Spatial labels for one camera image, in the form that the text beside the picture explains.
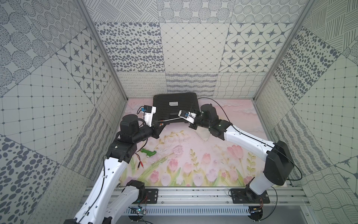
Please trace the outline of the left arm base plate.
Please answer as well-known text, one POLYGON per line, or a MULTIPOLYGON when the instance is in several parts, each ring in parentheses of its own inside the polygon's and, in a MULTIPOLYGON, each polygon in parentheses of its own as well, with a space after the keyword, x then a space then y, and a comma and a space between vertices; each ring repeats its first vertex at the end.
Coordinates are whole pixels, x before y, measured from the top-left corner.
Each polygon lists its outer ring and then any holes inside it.
POLYGON ((139 193, 139 198, 134 204, 157 204, 158 189, 145 189, 139 193))

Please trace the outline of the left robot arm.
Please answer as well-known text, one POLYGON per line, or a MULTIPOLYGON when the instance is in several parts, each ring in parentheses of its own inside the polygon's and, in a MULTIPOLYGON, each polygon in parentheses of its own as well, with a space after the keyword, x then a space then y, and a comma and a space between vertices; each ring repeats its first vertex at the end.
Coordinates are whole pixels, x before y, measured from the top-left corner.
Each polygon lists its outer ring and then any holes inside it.
POLYGON ((137 144, 151 137, 158 138, 163 130, 163 126, 152 119, 152 113, 144 113, 143 118, 135 114, 122 118, 120 131, 102 159, 103 169, 90 195, 75 217, 64 221, 66 224, 114 224, 132 203, 143 200, 144 183, 130 181, 110 202, 120 176, 137 151, 137 144))

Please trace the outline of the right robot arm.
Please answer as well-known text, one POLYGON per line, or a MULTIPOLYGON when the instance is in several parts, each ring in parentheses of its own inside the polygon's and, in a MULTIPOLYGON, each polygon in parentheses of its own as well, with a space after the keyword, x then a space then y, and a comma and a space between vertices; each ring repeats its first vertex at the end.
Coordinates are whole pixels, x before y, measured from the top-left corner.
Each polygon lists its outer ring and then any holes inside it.
POLYGON ((295 165, 285 142, 267 141, 242 131, 232 122, 220 119, 211 104, 201 106, 200 111, 180 112, 179 116, 190 123, 190 128, 207 128, 212 136, 239 145, 265 162, 263 172, 246 185, 245 196, 258 197, 275 185, 283 186, 289 179, 295 165))

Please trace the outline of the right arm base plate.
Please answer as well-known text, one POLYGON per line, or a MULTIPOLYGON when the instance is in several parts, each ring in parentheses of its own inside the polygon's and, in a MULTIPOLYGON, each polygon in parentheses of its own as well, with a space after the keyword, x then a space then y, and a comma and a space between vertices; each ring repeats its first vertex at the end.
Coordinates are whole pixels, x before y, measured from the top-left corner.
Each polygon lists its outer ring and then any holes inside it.
POLYGON ((234 188, 228 192, 234 204, 269 204, 270 199, 267 191, 257 195, 250 189, 234 188))

